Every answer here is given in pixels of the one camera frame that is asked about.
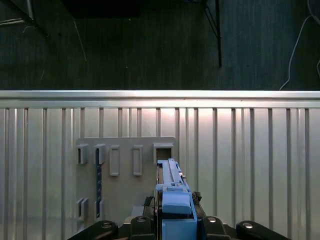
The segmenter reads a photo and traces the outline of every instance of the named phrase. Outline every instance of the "metal pole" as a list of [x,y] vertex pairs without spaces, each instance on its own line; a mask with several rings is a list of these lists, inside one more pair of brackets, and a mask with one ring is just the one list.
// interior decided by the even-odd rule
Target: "metal pole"
[[8,27],[8,26],[17,25],[17,24],[23,24],[24,22],[25,21],[23,21],[22,18],[3,20],[3,21],[0,21],[0,27]]
[[34,16],[34,9],[32,7],[32,0],[26,0],[26,5],[28,6],[28,13],[29,13],[29,17],[34,20],[35,16]]
[[222,67],[222,54],[221,54],[221,33],[220,33],[220,8],[219,0],[215,0],[215,14],[216,14],[216,31],[218,40],[218,57],[219,57],[219,67]]
[[1,3],[6,5],[8,8],[11,9],[15,14],[17,14],[24,22],[32,27],[34,27],[36,30],[38,30],[39,33],[41,33],[45,38],[48,37],[48,33],[40,27],[33,19],[31,19],[28,14],[26,14],[24,11],[22,11],[17,5],[15,5],[10,0],[0,0]]

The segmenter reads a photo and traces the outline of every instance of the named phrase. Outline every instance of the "metal bolt head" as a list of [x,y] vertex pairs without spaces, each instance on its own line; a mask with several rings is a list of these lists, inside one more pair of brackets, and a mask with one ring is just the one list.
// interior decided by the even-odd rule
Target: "metal bolt head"
[[243,226],[246,228],[246,229],[252,229],[254,226],[252,226],[250,223],[247,223],[247,222],[245,222],[244,224],[243,224]]
[[103,229],[109,229],[109,228],[111,228],[111,224],[108,223],[108,222],[105,222],[104,224],[102,224],[101,227],[102,227]]
[[210,223],[215,223],[217,220],[214,217],[208,217]]
[[143,223],[146,221],[146,219],[143,216],[139,216],[136,221],[139,223]]

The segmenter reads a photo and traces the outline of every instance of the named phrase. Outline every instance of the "white cable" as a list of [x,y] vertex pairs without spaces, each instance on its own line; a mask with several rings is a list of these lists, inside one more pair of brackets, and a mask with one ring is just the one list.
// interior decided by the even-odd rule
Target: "white cable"
[[81,37],[80,37],[80,33],[78,31],[77,23],[76,23],[75,20],[73,21],[73,23],[74,23],[74,28],[76,30],[76,34],[78,35],[78,38],[79,38],[79,42],[80,42],[80,45],[81,45],[84,61],[87,62],[86,52],[85,52],[85,49],[84,49],[84,45],[82,44],[82,41],[81,41]]
[[317,18],[317,16],[315,16],[315,15],[312,13],[312,11],[311,11],[310,0],[307,0],[306,2],[307,2],[307,4],[308,4],[308,10],[309,10],[310,15],[311,15],[311,16],[313,17],[313,19],[317,22],[317,24],[320,25],[320,20],[319,20],[319,18]]
[[301,36],[301,33],[302,33],[302,30],[304,29],[304,26],[306,24],[306,21],[311,18],[312,16],[308,16],[302,23],[302,26],[301,26],[301,29],[300,29],[300,32],[299,32],[299,35],[298,35],[298,38],[295,42],[295,45],[294,45],[294,48],[293,48],[293,51],[292,51],[292,54],[291,54],[291,57],[290,57],[290,61],[289,61],[289,67],[288,67],[288,80],[280,87],[279,91],[281,91],[289,82],[290,82],[290,68],[291,68],[291,62],[292,62],[292,59],[294,57],[294,54],[295,54],[295,51],[296,51],[296,48],[297,48],[297,45],[299,43],[299,40],[300,40],[300,36]]
[[[307,20],[312,17],[312,18],[316,21],[316,23],[320,25],[320,20],[319,20],[319,18],[317,18],[317,16],[315,16],[315,15],[312,13],[312,10],[311,10],[311,7],[310,7],[310,0],[307,0],[306,2],[307,2],[307,5],[308,5],[308,10],[309,10],[310,15],[303,21],[303,24],[302,24],[302,26],[301,26],[301,29],[300,29],[298,38],[297,38],[297,40],[296,40],[296,42],[295,42],[295,45],[294,45],[294,48],[293,48],[293,51],[292,51],[292,54],[291,54],[291,57],[290,57],[289,66],[288,66],[288,80],[280,87],[279,91],[281,91],[281,90],[290,82],[291,62],[292,62],[292,59],[293,59],[293,57],[294,57],[294,54],[295,54],[297,45],[298,45],[298,43],[299,43],[302,30],[304,29],[304,26],[305,26]],[[318,75],[319,75],[319,78],[320,78],[319,65],[320,65],[320,60],[319,60],[318,63],[316,64],[316,70],[317,70]]]

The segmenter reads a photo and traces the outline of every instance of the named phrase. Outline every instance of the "blue plastic part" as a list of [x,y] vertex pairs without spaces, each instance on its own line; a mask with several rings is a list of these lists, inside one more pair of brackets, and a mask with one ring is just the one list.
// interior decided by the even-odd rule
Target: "blue plastic part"
[[179,164],[172,158],[158,160],[162,165],[163,184],[155,189],[162,192],[162,212],[165,214],[185,215],[177,219],[165,219],[162,216],[162,240],[197,239],[197,214],[189,185],[182,178]]

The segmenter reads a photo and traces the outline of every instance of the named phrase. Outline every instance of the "rectangular slot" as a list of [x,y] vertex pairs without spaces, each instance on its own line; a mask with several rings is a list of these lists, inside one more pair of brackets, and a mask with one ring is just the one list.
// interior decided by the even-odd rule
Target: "rectangular slot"
[[132,149],[133,175],[142,176],[143,169],[143,146],[134,145]]
[[77,164],[83,165],[88,162],[87,157],[87,146],[88,144],[80,144],[77,147]]
[[105,162],[105,145],[97,144],[94,146],[95,148],[95,164],[103,164]]
[[85,221],[88,217],[88,198],[81,198],[76,202],[78,219]]
[[110,147],[109,152],[109,174],[110,176],[119,176],[120,168],[120,149],[119,145]]
[[81,164],[81,148],[78,148],[78,164]]
[[105,200],[102,199],[100,201],[94,202],[95,206],[98,206],[94,209],[94,215],[96,221],[102,221],[105,219]]
[[168,160],[173,156],[173,144],[171,143],[154,143],[153,144],[153,163],[157,164],[158,160]]

